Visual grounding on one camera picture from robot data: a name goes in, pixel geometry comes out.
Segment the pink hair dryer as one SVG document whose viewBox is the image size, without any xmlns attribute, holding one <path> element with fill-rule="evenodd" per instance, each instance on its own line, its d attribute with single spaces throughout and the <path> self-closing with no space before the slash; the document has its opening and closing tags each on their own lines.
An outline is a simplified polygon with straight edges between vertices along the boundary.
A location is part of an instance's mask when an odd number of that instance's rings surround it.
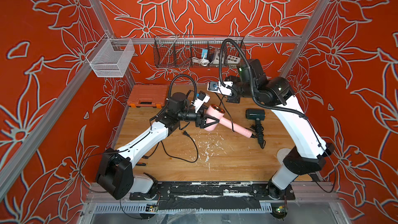
<svg viewBox="0 0 398 224">
<path fill-rule="evenodd" d="M 254 134 L 249 131 L 248 129 L 234 123 L 231 120 L 228 120 L 224 117 L 226 111 L 219 107 L 219 123 L 220 125 L 223 125 L 224 127 L 227 127 L 231 129 L 233 132 L 237 132 L 238 134 L 241 134 L 242 136 L 245 136 L 247 138 L 254 138 Z"/>
</svg>

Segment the dark green hair dryer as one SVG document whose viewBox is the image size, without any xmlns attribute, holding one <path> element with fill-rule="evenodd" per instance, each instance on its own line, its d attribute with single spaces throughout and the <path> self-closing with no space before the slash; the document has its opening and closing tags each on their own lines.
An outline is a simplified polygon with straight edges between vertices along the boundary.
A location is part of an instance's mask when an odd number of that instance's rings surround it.
<svg viewBox="0 0 398 224">
<path fill-rule="evenodd" d="M 264 140 L 264 127 L 261 122 L 265 119 L 265 110 L 260 109 L 247 109 L 246 119 L 254 120 L 255 124 L 251 126 L 251 129 L 256 133 L 258 144 L 261 149 L 264 149 L 266 141 Z"/>
</svg>

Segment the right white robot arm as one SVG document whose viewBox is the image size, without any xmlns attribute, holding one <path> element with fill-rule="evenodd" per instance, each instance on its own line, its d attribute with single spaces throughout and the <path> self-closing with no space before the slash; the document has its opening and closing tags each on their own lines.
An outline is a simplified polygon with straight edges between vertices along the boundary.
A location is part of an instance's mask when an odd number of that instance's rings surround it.
<svg viewBox="0 0 398 224">
<path fill-rule="evenodd" d="M 285 78 L 268 79 L 260 61 L 247 59 L 240 45 L 231 38 L 222 42 L 221 56 L 227 51 L 227 44 L 237 50 L 241 59 L 237 67 L 239 75 L 223 77 L 219 72 L 219 88 L 227 89 L 232 101 L 251 98 L 257 106 L 271 110 L 294 142 L 294 147 L 267 183 L 269 197 L 278 200 L 298 176 L 321 171 L 333 153 L 334 145 L 324 141 L 315 131 Z"/>
</svg>

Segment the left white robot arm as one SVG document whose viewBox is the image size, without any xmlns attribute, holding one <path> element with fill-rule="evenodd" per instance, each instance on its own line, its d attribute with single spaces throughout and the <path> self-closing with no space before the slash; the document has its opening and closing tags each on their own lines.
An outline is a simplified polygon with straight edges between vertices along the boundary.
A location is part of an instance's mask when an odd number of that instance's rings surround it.
<svg viewBox="0 0 398 224">
<path fill-rule="evenodd" d="M 154 146 L 180 128 L 180 123 L 193 122 L 205 129 L 219 121 L 205 114 L 210 96 L 193 87 L 193 99 L 182 92 L 169 92 L 166 105 L 150 119 L 150 127 L 133 141 L 117 150 L 107 149 L 96 175 L 96 182 L 114 199 L 121 200 L 128 194 L 139 193 L 153 198 L 157 194 L 158 181 L 148 173 L 134 175 L 133 169 Z"/>
</svg>

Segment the white power strip cube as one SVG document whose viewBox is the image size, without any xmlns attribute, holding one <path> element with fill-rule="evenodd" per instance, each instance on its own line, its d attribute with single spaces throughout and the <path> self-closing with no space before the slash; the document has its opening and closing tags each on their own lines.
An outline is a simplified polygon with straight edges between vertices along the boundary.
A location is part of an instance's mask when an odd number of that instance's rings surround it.
<svg viewBox="0 0 398 224">
<path fill-rule="evenodd" d="M 236 67 L 238 64 L 240 64 L 240 57 L 228 55 L 227 56 L 227 65 L 230 67 Z"/>
</svg>

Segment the white round socket adapter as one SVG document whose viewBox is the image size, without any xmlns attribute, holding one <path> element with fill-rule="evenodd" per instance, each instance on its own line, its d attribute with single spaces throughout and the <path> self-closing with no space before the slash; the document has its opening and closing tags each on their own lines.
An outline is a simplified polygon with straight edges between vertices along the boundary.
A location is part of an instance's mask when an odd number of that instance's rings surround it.
<svg viewBox="0 0 398 224">
<path fill-rule="evenodd" d="M 219 51 L 214 52 L 210 57 L 210 64 L 218 66 L 219 59 L 220 59 L 220 52 Z"/>
</svg>

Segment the blue white small box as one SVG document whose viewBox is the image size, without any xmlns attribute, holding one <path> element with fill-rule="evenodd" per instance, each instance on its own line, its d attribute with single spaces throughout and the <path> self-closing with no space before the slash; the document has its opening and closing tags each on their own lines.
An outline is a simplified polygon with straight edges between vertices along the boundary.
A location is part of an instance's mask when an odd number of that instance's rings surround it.
<svg viewBox="0 0 398 224">
<path fill-rule="evenodd" d="M 201 59 L 202 60 L 207 60 L 208 58 L 208 50 L 207 49 L 202 49 L 202 53 L 201 53 Z"/>
</svg>

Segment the orange plastic tool case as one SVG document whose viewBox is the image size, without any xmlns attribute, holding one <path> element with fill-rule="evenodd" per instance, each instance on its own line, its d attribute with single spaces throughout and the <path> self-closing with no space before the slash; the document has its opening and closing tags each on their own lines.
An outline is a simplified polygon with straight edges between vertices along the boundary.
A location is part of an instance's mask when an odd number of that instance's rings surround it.
<svg viewBox="0 0 398 224">
<path fill-rule="evenodd" d="M 168 91 L 168 85 L 135 85 L 127 100 L 127 105 L 133 108 L 162 108 L 166 104 Z"/>
</svg>

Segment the white tape roll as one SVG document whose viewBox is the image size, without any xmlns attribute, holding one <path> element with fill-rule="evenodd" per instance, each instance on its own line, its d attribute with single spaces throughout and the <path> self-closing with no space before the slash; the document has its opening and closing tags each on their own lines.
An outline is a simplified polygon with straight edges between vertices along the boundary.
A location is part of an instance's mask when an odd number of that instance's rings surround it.
<svg viewBox="0 0 398 224">
<path fill-rule="evenodd" d="M 290 148 L 281 148 L 277 152 L 277 160 L 280 164 L 283 164 L 283 160 L 285 157 L 290 153 L 291 149 Z"/>
</svg>

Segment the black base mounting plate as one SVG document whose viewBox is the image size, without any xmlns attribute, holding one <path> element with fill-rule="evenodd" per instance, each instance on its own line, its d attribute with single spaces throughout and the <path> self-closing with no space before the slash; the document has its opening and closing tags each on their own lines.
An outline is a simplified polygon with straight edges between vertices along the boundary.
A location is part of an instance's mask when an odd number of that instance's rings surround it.
<svg viewBox="0 0 398 224">
<path fill-rule="evenodd" d="M 283 196 L 274 200 L 269 196 L 267 183 L 166 181 L 157 185 L 154 196 L 130 193 L 132 201 L 147 200 L 159 204 L 160 210 L 194 209 L 200 211 L 264 211 L 271 203 L 295 200 L 291 186 Z"/>
</svg>

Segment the aluminium frame rail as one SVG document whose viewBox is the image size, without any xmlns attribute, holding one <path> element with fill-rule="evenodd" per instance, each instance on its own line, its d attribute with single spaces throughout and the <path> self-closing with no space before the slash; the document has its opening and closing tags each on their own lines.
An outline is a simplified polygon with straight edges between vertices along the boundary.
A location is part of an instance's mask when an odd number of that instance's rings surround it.
<svg viewBox="0 0 398 224">
<path fill-rule="evenodd" d="M 127 45 L 129 41 L 135 45 L 152 45 L 155 41 L 224 41 L 225 36 L 196 36 L 196 37 L 183 37 L 183 36 L 167 36 L 167 37 L 149 37 L 149 38 L 113 38 L 110 41 L 119 46 Z M 298 44 L 301 42 L 300 36 L 287 36 L 287 37 L 230 37 L 235 41 L 243 41 L 245 44 Z"/>
</svg>

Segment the white mesh wall basket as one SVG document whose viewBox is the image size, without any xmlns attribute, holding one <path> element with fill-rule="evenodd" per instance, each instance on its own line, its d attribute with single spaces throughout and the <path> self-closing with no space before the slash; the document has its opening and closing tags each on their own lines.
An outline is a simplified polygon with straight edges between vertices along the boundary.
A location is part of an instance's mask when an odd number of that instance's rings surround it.
<svg viewBox="0 0 398 224">
<path fill-rule="evenodd" d="M 135 48 L 131 40 L 120 48 L 114 46 L 111 40 L 103 39 L 87 61 L 97 77 L 122 78 L 134 54 Z"/>
</svg>

